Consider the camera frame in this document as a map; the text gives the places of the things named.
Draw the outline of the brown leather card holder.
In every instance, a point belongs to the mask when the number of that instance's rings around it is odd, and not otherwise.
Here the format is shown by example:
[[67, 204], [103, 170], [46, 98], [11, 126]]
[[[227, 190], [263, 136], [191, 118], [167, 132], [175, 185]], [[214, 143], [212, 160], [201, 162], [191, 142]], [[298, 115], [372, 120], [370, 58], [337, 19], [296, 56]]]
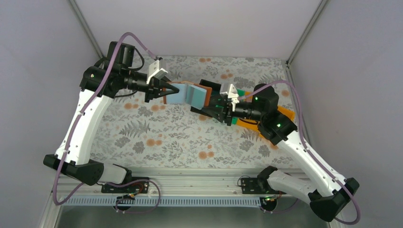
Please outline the brown leather card holder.
[[167, 104], [187, 104], [197, 108], [203, 108], [205, 90], [196, 86], [197, 84], [181, 81], [181, 82], [169, 82], [180, 91], [176, 95], [170, 95], [166, 99], [163, 99], [163, 103]]

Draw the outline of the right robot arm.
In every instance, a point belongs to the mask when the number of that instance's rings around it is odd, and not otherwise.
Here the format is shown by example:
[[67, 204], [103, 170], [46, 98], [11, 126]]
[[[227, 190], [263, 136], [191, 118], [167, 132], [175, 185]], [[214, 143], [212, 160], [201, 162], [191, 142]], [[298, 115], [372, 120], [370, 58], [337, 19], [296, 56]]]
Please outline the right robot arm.
[[262, 193], [287, 193], [308, 204], [323, 221], [337, 220], [348, 203], [356, 204], [358, 181], [337, 172], [308, 144], [301, 126], [278, 109], [279, 96], [272, 84], [255, 86], [249, 96], [250, 102], [246, 96], [239, 96], [236, 89], [222, 88], [202, 112], [227, 125], [233, 118], [255, 121], [263, 138], [285, 150], [309, 177], [309, 181], [303, 181], [268, 166], [257, 175], [258, 189]]

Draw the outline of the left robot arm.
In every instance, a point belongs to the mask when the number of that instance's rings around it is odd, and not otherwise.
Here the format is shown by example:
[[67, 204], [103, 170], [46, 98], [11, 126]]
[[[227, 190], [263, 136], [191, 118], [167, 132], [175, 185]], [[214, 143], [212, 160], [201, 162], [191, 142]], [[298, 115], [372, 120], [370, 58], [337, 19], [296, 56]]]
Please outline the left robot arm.
[[179, 90], [169, 84], [163, 58], [155, 57], [148, 73], [141, 73], [140, 67], [132, 67], [138, 49], [123, 43], [113, 59], [116, 45], [112, 41], [107, 56], [84, 72], [76, 114], [60, 147], [54, 154], [46, 155], [43, 164], [84, 184], [112, 182], [118, 191], [127, 192], [132, 187], [127, 168], [90, 159], [95, 133], [105, 111], [122, 89], [144, 93], [145, 102]]

